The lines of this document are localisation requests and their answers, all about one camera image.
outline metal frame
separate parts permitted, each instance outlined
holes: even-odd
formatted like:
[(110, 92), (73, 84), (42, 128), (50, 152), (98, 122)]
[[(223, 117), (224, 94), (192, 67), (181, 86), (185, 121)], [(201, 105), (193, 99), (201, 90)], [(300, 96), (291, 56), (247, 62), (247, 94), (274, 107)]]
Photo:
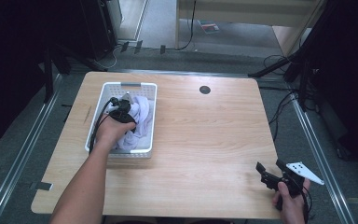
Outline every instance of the metal frame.
[[(181, 72), (181, 71), (153, 71), (153, 70), (117, 70), (114, 72), (119, 73), (144, 73), (144, 74), (161, 74), (161, 75), (185, 75), (185, 76), (207, 76), (207, 77), (243, 77), (248, 78), (245, 74), (223, 74), (223, 73), (199, 73), (199, 72)], [(282, 77), (279, 76), (266, 76), (263, 78), (257, 78), (256, 80), (263, 81), (282, 81)], [(19, 180), (22, 170), (28, 161), (35, 142), (41, 130), (43, 129), (46, 120), (51, 112), (52, 107), (54, 106), (58, 93), (60, 92), (62, 85), (62, 77), (60, 74), (57, 75), (54, 86), (56, 87), (56, 91), (51, 97), (50, 101), (47, 104), (44, 104), (39, 116), (37, 117), (34, 126), (28, 137), (26, 138), (16, 160), (13, 162), (10, 171), (7, 174), (5, 181), (2, 183), (0, 187), (0, 216), (5, 209), (8, 199), (13, 192), (13, 189), (16, 187), (17, 181)], [(297, 114), (297, 117), (301, 123), (301, 126), (304, 130), (304, 134), (306, 135), (310, 148), (312, 150), (313, 156), (317, 161), (318, 167), (321, 171), (321, 174), (324, 178), (324, 182), (327, 186), (327, 190), (330, 193), (330, 197), (332, 202), (337, 210), (337, 214), (342, 223), (355, 223), (353, 215), (351, 213), (351, 209), (348, 207), (348, 203), (345, 199), (345, 196), (342, 193), (342, 190), (334, 177), (334, 174), (330, 168), (330, 165), (324, 155), (324, 151), (319, 143), (319, 140), (315, 134), (315, 131), (310, 124), (310, 119), (306, 112), (303, 112), (300, 105), (297, 101), (294, 101), (294, 108)]]

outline black cable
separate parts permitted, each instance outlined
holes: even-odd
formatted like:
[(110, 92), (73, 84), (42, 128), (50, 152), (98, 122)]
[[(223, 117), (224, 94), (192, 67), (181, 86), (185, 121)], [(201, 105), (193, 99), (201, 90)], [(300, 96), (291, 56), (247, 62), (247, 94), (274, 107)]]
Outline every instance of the black cable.
[(298, 91), (298, 89), (291, 89), (291, 88), (278, 88), (278, 87), (258, 87), (260, 90), (266, 91)]
[(91, 151), (94, 149), (94, 141), (95, 141), (95, 136), (97, 135), (97, 132), (98, 132), (98, 128), (100, 127), (101, 123), (107, 118), (105, 117), (102, 121), (101, 121), (101, 118), (103, 116), (103, 112), (105, 111), (105, 109), (107, 108), (107, 106), (110, 104), (110, 103), (118, 103), (118, 99), (112, 97), (109, 99), (108, 102), (105, 103), (105, 105), (103, 106), (103, 109), (101, 110), (101, 113), (97, 119), (97, 122), (95, 123), (95, 127), (94, 127), (94, 130), (92, 131), (92, 135), (91, 135), (91, 138), (89, 140), (89, 154), (91, 153)]
[[(116, 49), (118, 49), (118, 48), (122, 48), (122, 47), (123, 47), (123, 45), (122, 45), (122, 44), (120, 44), (120, 45), (117, 45)], [(155, 48), (146, 48), (146, 47), (140, 47), (140, 48), (137, 48), (136, 46), (130, 46), (130, 45), (128, 45), (128, 46), (127, 46), (127, 49), (150, 49), (150, 50), (160, 50), (160, 49), (155, 49)]]
[(313, 107), (309, 107), (308, 105), (306, 105), (306, 102), (304, 102), (304, 106), (309, 111), (315, 111), (316, 113), (319, 113), (319, 107), (317, 106), (315, 99), (316, 90), (312, 87), (310, 82), (308, 82), (307, 84), (308, 85), (305, 99), (311, 101), (313, 103)]
[(194, 0), (194, 6), (193, 6), (193, 15), (191, 16), (191, 29), (190, 29), (190, 39), (188, 40), (187, 44), (184, 47), (181, 47), (179, 49), (175, 49), (175, 50), (182, 50), (188, 47), (188, 45), (191, 43), (191, 40), (193, 39), (193, 28), (194, 28), (194, 14), (196, 13), (196, 4), (197, 4), (197, 0)]
[[(138, 49), (135, 46), (128, 46), (128, 49)], [(156, 49), (156, 48), (146, 48), (146, 47), (140, 47), (140, 49), (146, 49), (146, 50), (160, 50), (160, 49)], [(181, 49), (165, 49), (166, 51), (178, 51)]]
[(289, 93), (287, 93), (283, 99), (279, 102), (278, 104), (278, 108), (274, 114), (274, 116), (272, 117), (272, 119), (269, 121), (268, 125), (270, 125), (271, 123), (275, 122), (275, 132), (274, 132), (274, 135), (272, 136), (272, 140), (275, 142), (277, 136), (278, 136), (278, 127), (279, 127), (279, 120), (278, 120), (278, 117), (280, 116), (280, 114), (282, 113), (283, 109), (285, 106), (287, 106), (289, 103), (291, 103), (293, 100), (296, 99), (293, 98), (291, 100), (289, 100), (288, 102), (286, 102), (285, 104), (283, 103), (287, 97), (289, 97), (291, 94), (295, 93), (297, 90), (294, 90), (294, 91), (290, 91)]
[(305, 189), (309, 196), (310, 196), (310, 192), (308, 191), (308, 189), (304, 188), (304, 186), (300, 187), (297, 184), (297, 182), (290, 175), (288, 175), (287, 177), (291, 180), (291, 182), (296, 184), (296, 187), (297, 187), (298, 191), (300, 191), (300, 194), (301, 194), (301, 196), (303, 198), (303, 201), (304, 201), (304, 210), (303, 210), (304, 214), (303, 215), (304, 215), (304, 221), (307, 224), (308, 219), (310, 217), (310, 209), (311, 209), (311, 207), (308, 205), (307, 196), (305, 195), (305, 193), (304, 193), (304, 191), (302, 189)]
[[(280, 57), (280, 59), (277, 61), (277, 63), (280, 61), (280, 60), (282, 60), (282, 59), (286, 59), (285, 57), (283, 57), (282, 55), (269, 55), (267, 58), (265, 58), (264, 60), (263, 60), (263, 65), (264, 65), (264, 67), (265, 68), (267, 68), (267, 65), (266, 65), (266, 61), (267, 61), (267, 59), (269, 59), (269, 58), (272, 58), (272, 57)], [(274, 71), (272, 71), (271, 73), (273, 73), (273, 74), (275, 74), (275, 75), (280, 75), (280, 76), (282, 76), (282, 75), (284, 75), (284, 70), (280, 67), (279, 68), (281, 71), (283, 71), (283, 73), (276, 73), (276, 72), (274, 72)]]
[(302, 36), (300, 37), (300, 40), (298, 41), (298, 48), (301, 49), (301, 44), (302, 44)]

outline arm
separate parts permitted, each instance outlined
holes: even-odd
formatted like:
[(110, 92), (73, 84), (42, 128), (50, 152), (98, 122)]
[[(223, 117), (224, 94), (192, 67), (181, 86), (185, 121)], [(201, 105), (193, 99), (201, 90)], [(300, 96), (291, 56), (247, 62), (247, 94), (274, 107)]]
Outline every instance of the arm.
[(119, 123), (104, 117), (94, 149), (58, 200), (50, 223), (101, 222), (109, 150), (126, 131), (135, 126), (134, 123)]
[[(310, 189), (310, 181), (306, 178), (304, 180), (304, 188)], [(297, 195), (295, 198), (292, 198), (289, 194), (289, 189), (286, 184), (283, 182), (278, 183), (279, 191), (275, 194), (272, 199), (272, 204), (276, 205), (278, 198), (282, 195), (283, 204), (281, 211), (281, 219), (285, 224), (302, 224), (305, 223), (304, 220), (304, 201), (301, 195)]]

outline white clip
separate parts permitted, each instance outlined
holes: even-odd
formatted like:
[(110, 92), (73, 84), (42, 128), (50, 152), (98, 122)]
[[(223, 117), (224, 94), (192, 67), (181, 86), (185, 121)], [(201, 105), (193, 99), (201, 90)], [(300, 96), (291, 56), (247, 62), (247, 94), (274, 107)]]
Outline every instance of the white clip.
[(126, 101), (130, 102), (130, 104), (133, 105), (132, 97), (130, 96), (130, 93), (128, 91), (121, 97), (121, 99), (126, 100)]
[(324, 185), (324, 181), (308, 169), (302, 162), (287, 163), (286, 167), (302, 177), (305, 177), (317, 184)]

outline white cloth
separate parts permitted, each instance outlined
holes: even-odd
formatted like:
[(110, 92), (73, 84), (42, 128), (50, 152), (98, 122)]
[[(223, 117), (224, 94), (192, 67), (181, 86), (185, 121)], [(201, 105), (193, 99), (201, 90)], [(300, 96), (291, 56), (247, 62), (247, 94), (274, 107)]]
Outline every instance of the white cloth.
[(147, 126), (152, 116), (149, 113), (149, 101), (144, 96), (135, 96), (132, 98), (133, 104), (129, 114), (135, 119), (135, 133), (126, 132), (124, 136), (118, 140), (115, 148), (131, 150), (138, 146), (139, 139), (147, 135)]

